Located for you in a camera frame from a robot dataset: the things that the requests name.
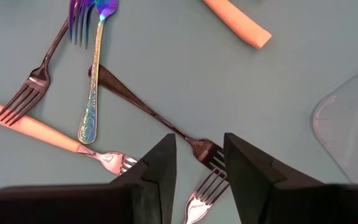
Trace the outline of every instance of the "transparent plastic lid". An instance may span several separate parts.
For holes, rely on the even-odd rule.
[[[348,178],[358,183],[358,74],[317,106],[313,129]]]

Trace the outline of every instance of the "light blue tabletop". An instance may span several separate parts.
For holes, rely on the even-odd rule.
[[[151,107],[196,138],[223,144],[232,132],[323,182],[347,182],[310,127],[322,97],[358,72],[358,1],[236,0],[273,34],[253,49],[201,0],[121,0],[105,26],[101,64]],[[68,0],[0,0],[0,104],[38,67],[68,14]],[[96,33],[93,14],[91,42]],[[30,115],[76,138],[93,48],[61,42],[52,84]],[[141,158],[170,131],[105,89],[96,151]],[[172,223],[208,173],[177,138]],[[92,159],[0,126],[0,187],[106,183]],[[200,223],[240,223],[228,190]]]

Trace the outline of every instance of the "orange handle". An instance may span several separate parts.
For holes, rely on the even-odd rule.
[[[71,152],[77,152],[80,143],[72,140],[71,138],[65,136],[64,134],[48,127],[47,125],[30,118],[29,116],[24,116],[18,122],[12,126],[8,126],[4,122],[0,121],[0,125],[18,131],[22,134],[26,134],[33,138],[39,139],[41,141],[53,144],[60,148],[69,150]]]
[[[230,27],[241,39],[261,49],[272,35],[241,12],[228,0],[204,0],[204,2]]]

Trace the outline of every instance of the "peach-handled knife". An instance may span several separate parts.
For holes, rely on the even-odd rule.
[[[228,0],[204,0],[204,2],[230,27],[242,40],[261,49],[272,35],[246,16]]]
[[[133,158],[120,152],[108,152],[105,154],[99,154],[81,145],[79,142],[74,141],[72,138],[69,138],[68,136],[54,130],[46,124],[43,124],[36,119],[30,118],[29,116],[24,116],[12,126],[9,126],[8,124],[5,124],[1,121],[0,125],[39,139],[46,143],[53,144],[54,146],[58,146],[62,149],[84,154],[90,158],[99,160],[104,168],[116,175],[123,174],[137,162]]]

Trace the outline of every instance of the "black plastic piece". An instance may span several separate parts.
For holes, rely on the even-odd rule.
[[[0,223],[171,224],[176,175],[168,134],[110,184],[1,189]]]
[[[242,223],[358,223],[358,185],[325,185],[231,133],[224,152]]]

